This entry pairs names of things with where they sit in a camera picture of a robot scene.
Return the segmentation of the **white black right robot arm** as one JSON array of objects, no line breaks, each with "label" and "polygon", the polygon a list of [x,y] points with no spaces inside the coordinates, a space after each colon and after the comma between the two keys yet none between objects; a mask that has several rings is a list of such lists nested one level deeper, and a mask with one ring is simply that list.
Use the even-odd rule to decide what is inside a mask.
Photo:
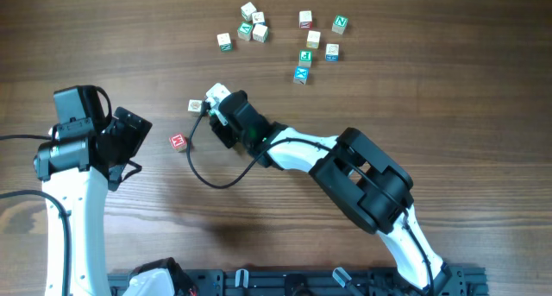
[{"label": "white black right robot arm", "polygon": [[381,238],[412,288],[428,295],[441,292],[447,265],[417,221],[411,176],[361,131],[302,134],[268,122],[246,92],[231,93],[223,85],[211,88],[206,102],[212,131],[227,148],[240,143],[263,167],[309,174],[349,220]]}]

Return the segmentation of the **shell picture blue D block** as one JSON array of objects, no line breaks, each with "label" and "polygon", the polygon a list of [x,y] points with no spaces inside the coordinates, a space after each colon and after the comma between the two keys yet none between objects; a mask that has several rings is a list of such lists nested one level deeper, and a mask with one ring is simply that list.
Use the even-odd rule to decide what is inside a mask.
[{"label": "shell picture blue D block", "polygon": [[206,112],[204,100],[190,99],[188,103],[188,111],[195,117],[203,117]]}]

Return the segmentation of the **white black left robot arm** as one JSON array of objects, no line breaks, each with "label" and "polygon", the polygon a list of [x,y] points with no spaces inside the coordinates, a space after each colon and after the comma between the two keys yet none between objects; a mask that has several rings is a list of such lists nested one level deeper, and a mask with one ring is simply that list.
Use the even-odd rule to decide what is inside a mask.
[{"label": "white black left robot arm", "polygon": [[41,144],[34,169],[47,195],[48,295],[110,295],[104,247],[109,192],[141,171],[133,161],[152,124],[104,89],[77,85],[56,91],[58,123]]}]

